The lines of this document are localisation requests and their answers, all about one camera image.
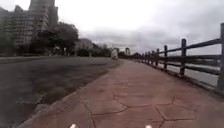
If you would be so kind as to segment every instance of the water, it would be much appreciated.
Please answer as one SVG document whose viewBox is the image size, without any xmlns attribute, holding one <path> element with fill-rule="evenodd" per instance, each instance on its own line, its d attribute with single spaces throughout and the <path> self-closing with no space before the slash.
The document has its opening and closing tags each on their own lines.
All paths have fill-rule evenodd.
<svg viewBox="0 0 224 128">
<path fill-rule="evenodd" d="M 219 68 L 214 68 L 214 67 L 208 67 L 208 66 L 200 66 L 200 67 L 206 67 L 206 68 L 212 68 L 212 69 L 219 69 Z M 174 66 L 168 66 L 168 70 L 179 73 L 180 68 L 179 67 L 174 67 Z M 191 78 L 194 78 L 198 81 L 202 81 L 204 83 L 210 84 L 212 86 L 217 86 L 217 81 L 218 81 L 218 76 L 216 75 L 211 75 L 208 73 L 203 73 L 203 72 L 198 72 L 194 70 L 185 70 L 185 75 Z"/>
</svg>

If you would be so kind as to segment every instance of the paved walkway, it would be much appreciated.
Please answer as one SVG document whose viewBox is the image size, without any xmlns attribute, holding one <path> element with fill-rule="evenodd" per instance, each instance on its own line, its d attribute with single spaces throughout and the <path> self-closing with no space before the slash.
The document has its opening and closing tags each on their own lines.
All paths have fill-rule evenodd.
<svg viewBox="0 0 224 128">
<path fill-rule="evenodd" d="M 124 61 L 19 128 L 223 128 L 221 99 L 144 64 Z"/>
</svg>

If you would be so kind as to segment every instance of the asphalt road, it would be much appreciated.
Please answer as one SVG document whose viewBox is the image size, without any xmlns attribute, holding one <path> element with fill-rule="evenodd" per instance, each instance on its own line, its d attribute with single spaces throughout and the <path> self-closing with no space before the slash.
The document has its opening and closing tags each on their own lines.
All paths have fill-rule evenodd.
<svg viewBox="0 0 224 128">
<path fill-rule="evenodd" d="M 0 59 L 0 128 L 12 128 L 35 111 L 120 64 L 106 58 Z"/>
</svg>

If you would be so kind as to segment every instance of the person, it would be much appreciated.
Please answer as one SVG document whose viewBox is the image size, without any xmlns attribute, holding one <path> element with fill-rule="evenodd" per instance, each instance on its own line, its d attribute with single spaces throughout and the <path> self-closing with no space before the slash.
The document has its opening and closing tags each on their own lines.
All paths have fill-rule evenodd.
<svg viewBox="0 0 224 128">
<path fill-rule="evenodd" d="M 117 50 L 115 48 L 111 52 L 111 59 L 118 60 L 118 53 L 117 53 Z"/>
</svg>

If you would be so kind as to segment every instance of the apartment building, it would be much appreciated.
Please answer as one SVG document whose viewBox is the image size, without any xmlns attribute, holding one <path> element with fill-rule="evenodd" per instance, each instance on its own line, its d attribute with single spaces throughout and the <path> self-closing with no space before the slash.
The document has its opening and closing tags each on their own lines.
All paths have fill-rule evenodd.
<svg viewBox="0 0 224 128">
<path fill-rule="evenodd" d="M 31 42 L 38 32 L 58 23 L 55 0 L 31 0 L 29 10 L 16 6 L 14 11 L 0 8 L 0 31 L 12 36 L 15 45 Z"/>
</svg>

